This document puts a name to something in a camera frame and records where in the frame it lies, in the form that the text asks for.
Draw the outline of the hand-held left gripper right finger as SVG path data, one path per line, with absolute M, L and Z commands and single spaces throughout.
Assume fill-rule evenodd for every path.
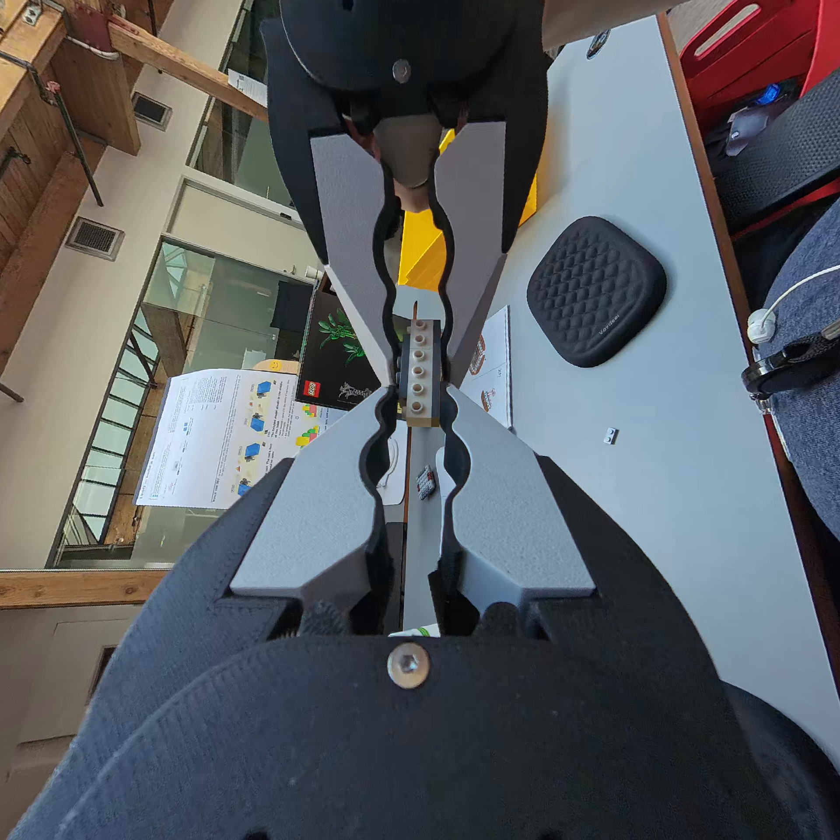
M 470 634 L 487 608 L 587 598 L 595 583 L 539 458 L 454 385 L 442 392 L 435 458 L 439 559 L 429 575 L 438 631 Z

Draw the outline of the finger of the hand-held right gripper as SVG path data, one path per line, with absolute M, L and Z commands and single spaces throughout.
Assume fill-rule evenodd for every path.
M 393 385 L 396 286 L 385 241 L 400 207 L 392 174 L 346 133 L 317 136 L 310 146 L 332 285 L 373 372 Z
M 434 163 L 429 190 L 446 261 L 438 286 L 444 307 L 444 378 L 461 386 L 507 255 L 502 251 L 506 124 L 470 122 Z

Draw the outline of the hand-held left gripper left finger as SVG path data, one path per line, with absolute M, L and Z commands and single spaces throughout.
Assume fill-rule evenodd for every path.
M 377 484 L 391 464 L 397 405 L 396 387 L 381 387 L 294 458 L 232 593 L 327 602 L 357 633 L 384 632 L 395 571 Z

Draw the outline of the grey lego assembly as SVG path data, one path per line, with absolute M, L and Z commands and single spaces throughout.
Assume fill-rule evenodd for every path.
M 409 427 L 439 427 L 442 354 L 441 321 L 412 320 L 397 361 L 398 402 Z

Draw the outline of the lego set box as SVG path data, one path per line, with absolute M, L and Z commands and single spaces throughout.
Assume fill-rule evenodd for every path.
M 303 333 L 297 399 L 349 411 L 381 387 L 342 302 L 322 279 Z

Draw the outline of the lego instruction booklet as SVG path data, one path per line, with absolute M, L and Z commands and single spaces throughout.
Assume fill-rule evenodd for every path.
M 485 322 L 459 389 L 499 424 L 512 429 L 509 306 Z

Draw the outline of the yellow plastic bin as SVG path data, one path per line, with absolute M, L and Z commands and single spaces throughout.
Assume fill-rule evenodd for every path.
M 515 133 L 509 129 L 507 121 L 503 122 L 506 124 L 506 149 L 501 246 L 506 254 L 522 220 L 528 219 L 536 211 L 536 199 L 532 197 L 532 194 L 536 191 L 535 172 L 541 145 L 538 144 L 536 154 L 528 151 L 520 152 L 515 143 Z M 445 268 L 446 249 L 444 234 L 434 221 L 429 188 L 432 185 L 434 163 L 438 156 L 445 152 L 456 134 L 457 132 L 451 129 L 445 132 L 443 137 L 438 138 L 434 153 L 427 164 L 426 179 L 422 185 L 401 187 L 398 191 L 400 198 L 408 198 L 408 206 L 404 211 L 401 261 L 398 272 L 398 281 L 401 286 L 438 291 Z

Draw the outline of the printed instruction sheet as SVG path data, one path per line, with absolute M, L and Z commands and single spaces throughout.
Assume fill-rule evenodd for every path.
M 215 369 L 172 377 L 134 503 L 231 507 L 345 414 L 300 402 L 297 390 L 294 374 L 277 371 Z

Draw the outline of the black wrist rest pad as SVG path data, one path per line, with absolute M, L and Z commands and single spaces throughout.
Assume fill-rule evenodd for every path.
M 533 271 L 526 300 L 555 352 L 590 369 L 621 352 L 655 317 L 668 280 L 658 259 L 602 217 L 575 220 Z

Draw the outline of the black plastic buckle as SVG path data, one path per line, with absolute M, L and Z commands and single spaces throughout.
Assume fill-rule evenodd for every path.
M 839 338 L 814 333 L 786 344 L 749 365 L 742 384 L 756 402 L 772 395 L 807 389 L 833 375 L 839 368 Z

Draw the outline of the wall air vent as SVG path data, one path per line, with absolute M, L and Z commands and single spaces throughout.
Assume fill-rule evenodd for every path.
M 119 255 L 124 237 L 125 233 L 120 229 L 77 216 L 70 226 L 65 247 L 87 256 L 114 262 Z
M 135 118 L 159 131 L 166 131 L 172 118 L 172 107 L 154 100 L 139 91 L 132 95 L 132 106 Z

